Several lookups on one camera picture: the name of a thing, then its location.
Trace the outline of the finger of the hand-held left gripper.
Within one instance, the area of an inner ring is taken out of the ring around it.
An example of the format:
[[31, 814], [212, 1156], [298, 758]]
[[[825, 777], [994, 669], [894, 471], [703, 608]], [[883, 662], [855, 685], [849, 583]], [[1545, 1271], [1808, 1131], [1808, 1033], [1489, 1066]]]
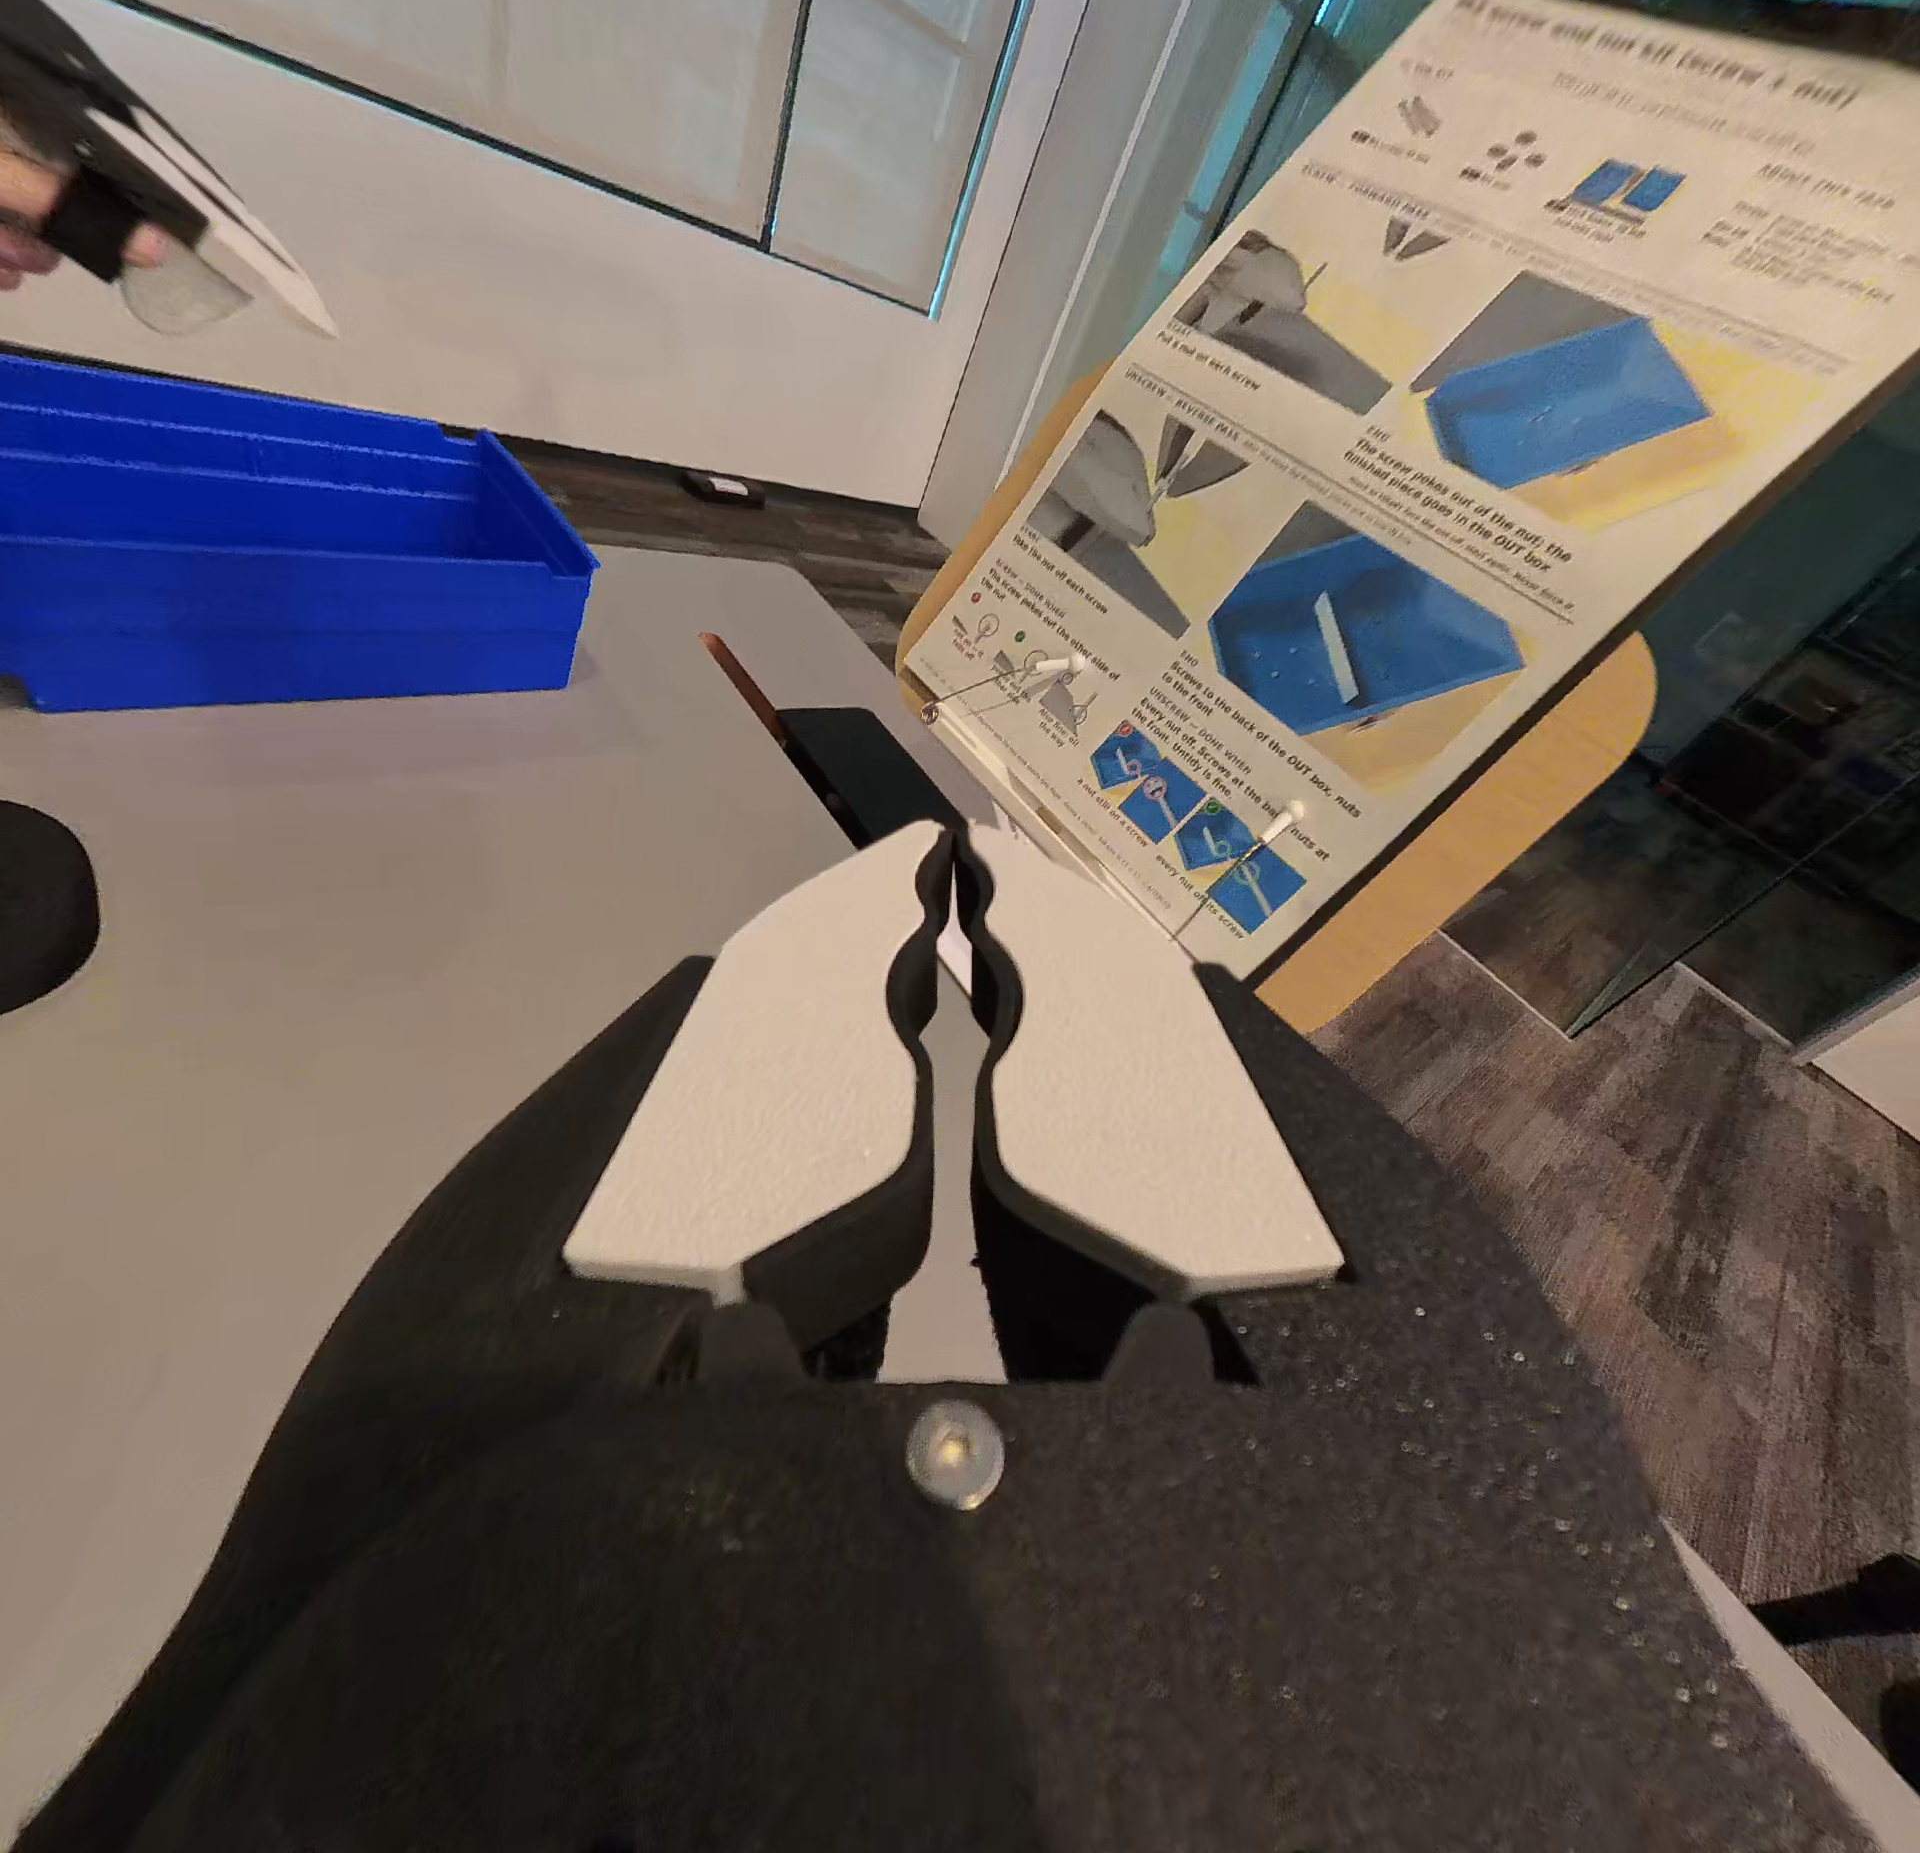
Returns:
[[132, 200], [137, 222], [157, 224], [174, 241], [164, 263], [121, 283], [135, 315], [145, 324], [214, 324], [242, 311], [247, 302], [190, 252], [210, 222], [247, 224], [276, 238], [237, 189], [137, 96], [85, 96], [83, 143], [114, 191]]
[[247, 224], [210, 222], [190, 247], [230, 293], [247, 304], [269, 304], [289, 321], [318, 337], [337, 337], [340, 329], [322, 302], [315, 283], [287, 255], [277, 241]]

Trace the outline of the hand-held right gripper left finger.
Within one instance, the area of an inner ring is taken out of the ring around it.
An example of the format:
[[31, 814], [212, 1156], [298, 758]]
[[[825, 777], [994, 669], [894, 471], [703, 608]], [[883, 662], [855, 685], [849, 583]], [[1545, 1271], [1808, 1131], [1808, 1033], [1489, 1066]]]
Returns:
[[565, 1240], [577, 1277], [777, 1311], [875, 1311], [913, 1277], [951, 842], [906, 824], [733, 932]]

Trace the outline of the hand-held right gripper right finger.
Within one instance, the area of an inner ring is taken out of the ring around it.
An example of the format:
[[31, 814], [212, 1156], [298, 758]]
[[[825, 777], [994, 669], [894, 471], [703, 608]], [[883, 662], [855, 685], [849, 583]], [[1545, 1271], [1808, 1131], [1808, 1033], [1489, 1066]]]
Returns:
[[987, 1201], [1159, 1297], [1334, 1279], [1340, 1244], [1186, 950], [988, 824], [955, 842], [952, 884]]

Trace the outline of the blue plastic bin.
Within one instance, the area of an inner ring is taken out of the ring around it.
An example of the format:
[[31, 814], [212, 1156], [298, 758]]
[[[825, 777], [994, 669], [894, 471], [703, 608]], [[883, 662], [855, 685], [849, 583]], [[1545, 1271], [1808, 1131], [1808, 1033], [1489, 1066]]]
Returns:
[[565, 687], [596, 572], [490, 433], [3, 355], [2, 676], [38, 711]]

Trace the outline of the person's left hand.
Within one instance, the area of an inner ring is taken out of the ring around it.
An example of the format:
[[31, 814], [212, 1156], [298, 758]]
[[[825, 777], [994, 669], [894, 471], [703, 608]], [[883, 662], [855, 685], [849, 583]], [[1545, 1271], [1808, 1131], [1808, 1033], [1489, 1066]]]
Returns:
[[[48, 167], [8, 147], [2, 150], [2, 290], [13, 293], [33, 278], [51, 276], [61, 255], [39, 234], [57, 206], [71, 174]], [[123, 254], [135, 268], [151, 268], [168, 261], [174, 241], [157, 224], [138, 222], [127, 234]]]

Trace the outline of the white card clip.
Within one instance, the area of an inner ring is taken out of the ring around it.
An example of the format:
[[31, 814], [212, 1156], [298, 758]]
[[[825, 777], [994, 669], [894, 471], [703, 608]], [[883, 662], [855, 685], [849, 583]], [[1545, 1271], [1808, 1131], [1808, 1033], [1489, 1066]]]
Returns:
[[1202, 906], [1250, 936], [1307, 884], [1303, 874], [1279, 855], [1288, 830], [1290, 814], [1279, 814], [1255, 833], [1234, 809], [1207, 798], [1174, 832], [1174, 848], [1186, 880], [1201, 887]]
[[1026, 692], [1041, 681], [1069, 681], [1076, 680], [1085, 669], [1087, 654], [1079, 649], [1052, 658], [1043, 658], [1038, 651], [1032, 651], [1020, 664], [1010, 664], [1004, 658], [994, 654], [994, 666], [983, 676], [931, 696], [919, 707], [917, 718], [925, 725], [934, 725], [951, 704], [967, 700], [973, 692], [994, 687], [994, 692], [999, 694], [1026, 696]]

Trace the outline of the black flat pad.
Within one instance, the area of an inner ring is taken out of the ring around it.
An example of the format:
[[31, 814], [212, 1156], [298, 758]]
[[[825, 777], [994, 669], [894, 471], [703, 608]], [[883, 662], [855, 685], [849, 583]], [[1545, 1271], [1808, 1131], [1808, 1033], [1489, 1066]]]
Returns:
[[789, 766], [854, 848], [862, 851], [910, 824], [963, 824], [962, 811], [872, 711], [787, 707], [778, 714], [778, 727]]

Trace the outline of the glass window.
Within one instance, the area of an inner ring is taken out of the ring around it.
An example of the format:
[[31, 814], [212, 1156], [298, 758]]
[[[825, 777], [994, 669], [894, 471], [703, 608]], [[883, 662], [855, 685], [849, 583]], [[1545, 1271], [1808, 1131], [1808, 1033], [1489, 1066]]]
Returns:
[[138, 0], [925, 315], [1031, 0]]

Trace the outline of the wooden card backing board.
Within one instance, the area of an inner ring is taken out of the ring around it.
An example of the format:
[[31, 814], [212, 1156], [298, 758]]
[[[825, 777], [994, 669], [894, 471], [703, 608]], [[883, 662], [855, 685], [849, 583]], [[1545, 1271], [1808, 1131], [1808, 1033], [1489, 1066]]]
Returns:
[[[931, 586], [917, 598], [895, 651], [895, 681], [906, 705], [921, 711], [931, 696], [906, 673], [908, 651], [935, 627], [938, 613], [976, 562], [994, 543], [1026, 490], [1038, 478], [1052, 449], [1115, 362], [1089, 371], [1068, 386], [1043, 416], [1002, 482], [987, 499], [971, 530], [949, 552]], [[1257, 1000], [1286, 1026], [1312, 1035], [1361, 1002], [1428, 936], [1499, 880], [1555, 822], [1603, 786], [1643, 736], [1656, 694], [1656, 673], [1643, 638], [1628, 633], [1560, 696], [1522, 736], [1411, 836], [1392, 859], [1380, 859], [1340, 911], [1323, 925], [1294, 936], [1278, 966], [1249, 975]], [[1010, 824], [1043, 857], [1079, 880], [1116, 895], [1144, 918], [1144, 908], [1112, 875], [1101, 874], [1081, 851], [1017, 802], [1012, 786], [988, 772], [987, 761], [967, 757], [957, 734], [935, 734], [973, 780], [988, 793], [992, 816]]]

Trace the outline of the black round object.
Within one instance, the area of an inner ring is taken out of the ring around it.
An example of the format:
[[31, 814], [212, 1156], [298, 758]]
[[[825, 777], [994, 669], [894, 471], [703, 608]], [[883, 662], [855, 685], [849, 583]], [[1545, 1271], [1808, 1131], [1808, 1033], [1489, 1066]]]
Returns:
[[3, 800], [2, 1014], [60, 991], [96, 937], [96, 875], [80, 836], [44, 809]]

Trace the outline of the printed instruction card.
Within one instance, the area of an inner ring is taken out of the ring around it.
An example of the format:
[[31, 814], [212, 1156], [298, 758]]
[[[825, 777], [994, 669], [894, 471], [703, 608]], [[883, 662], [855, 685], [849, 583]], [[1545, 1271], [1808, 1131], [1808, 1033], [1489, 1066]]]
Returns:
[[[1915, 16], [1431, 0], [1166, 283], [906, 654], [1191, 960], [1272, 971], [1915, 371]], [[1202, 800], [1307, 884], [1202, 906]]]

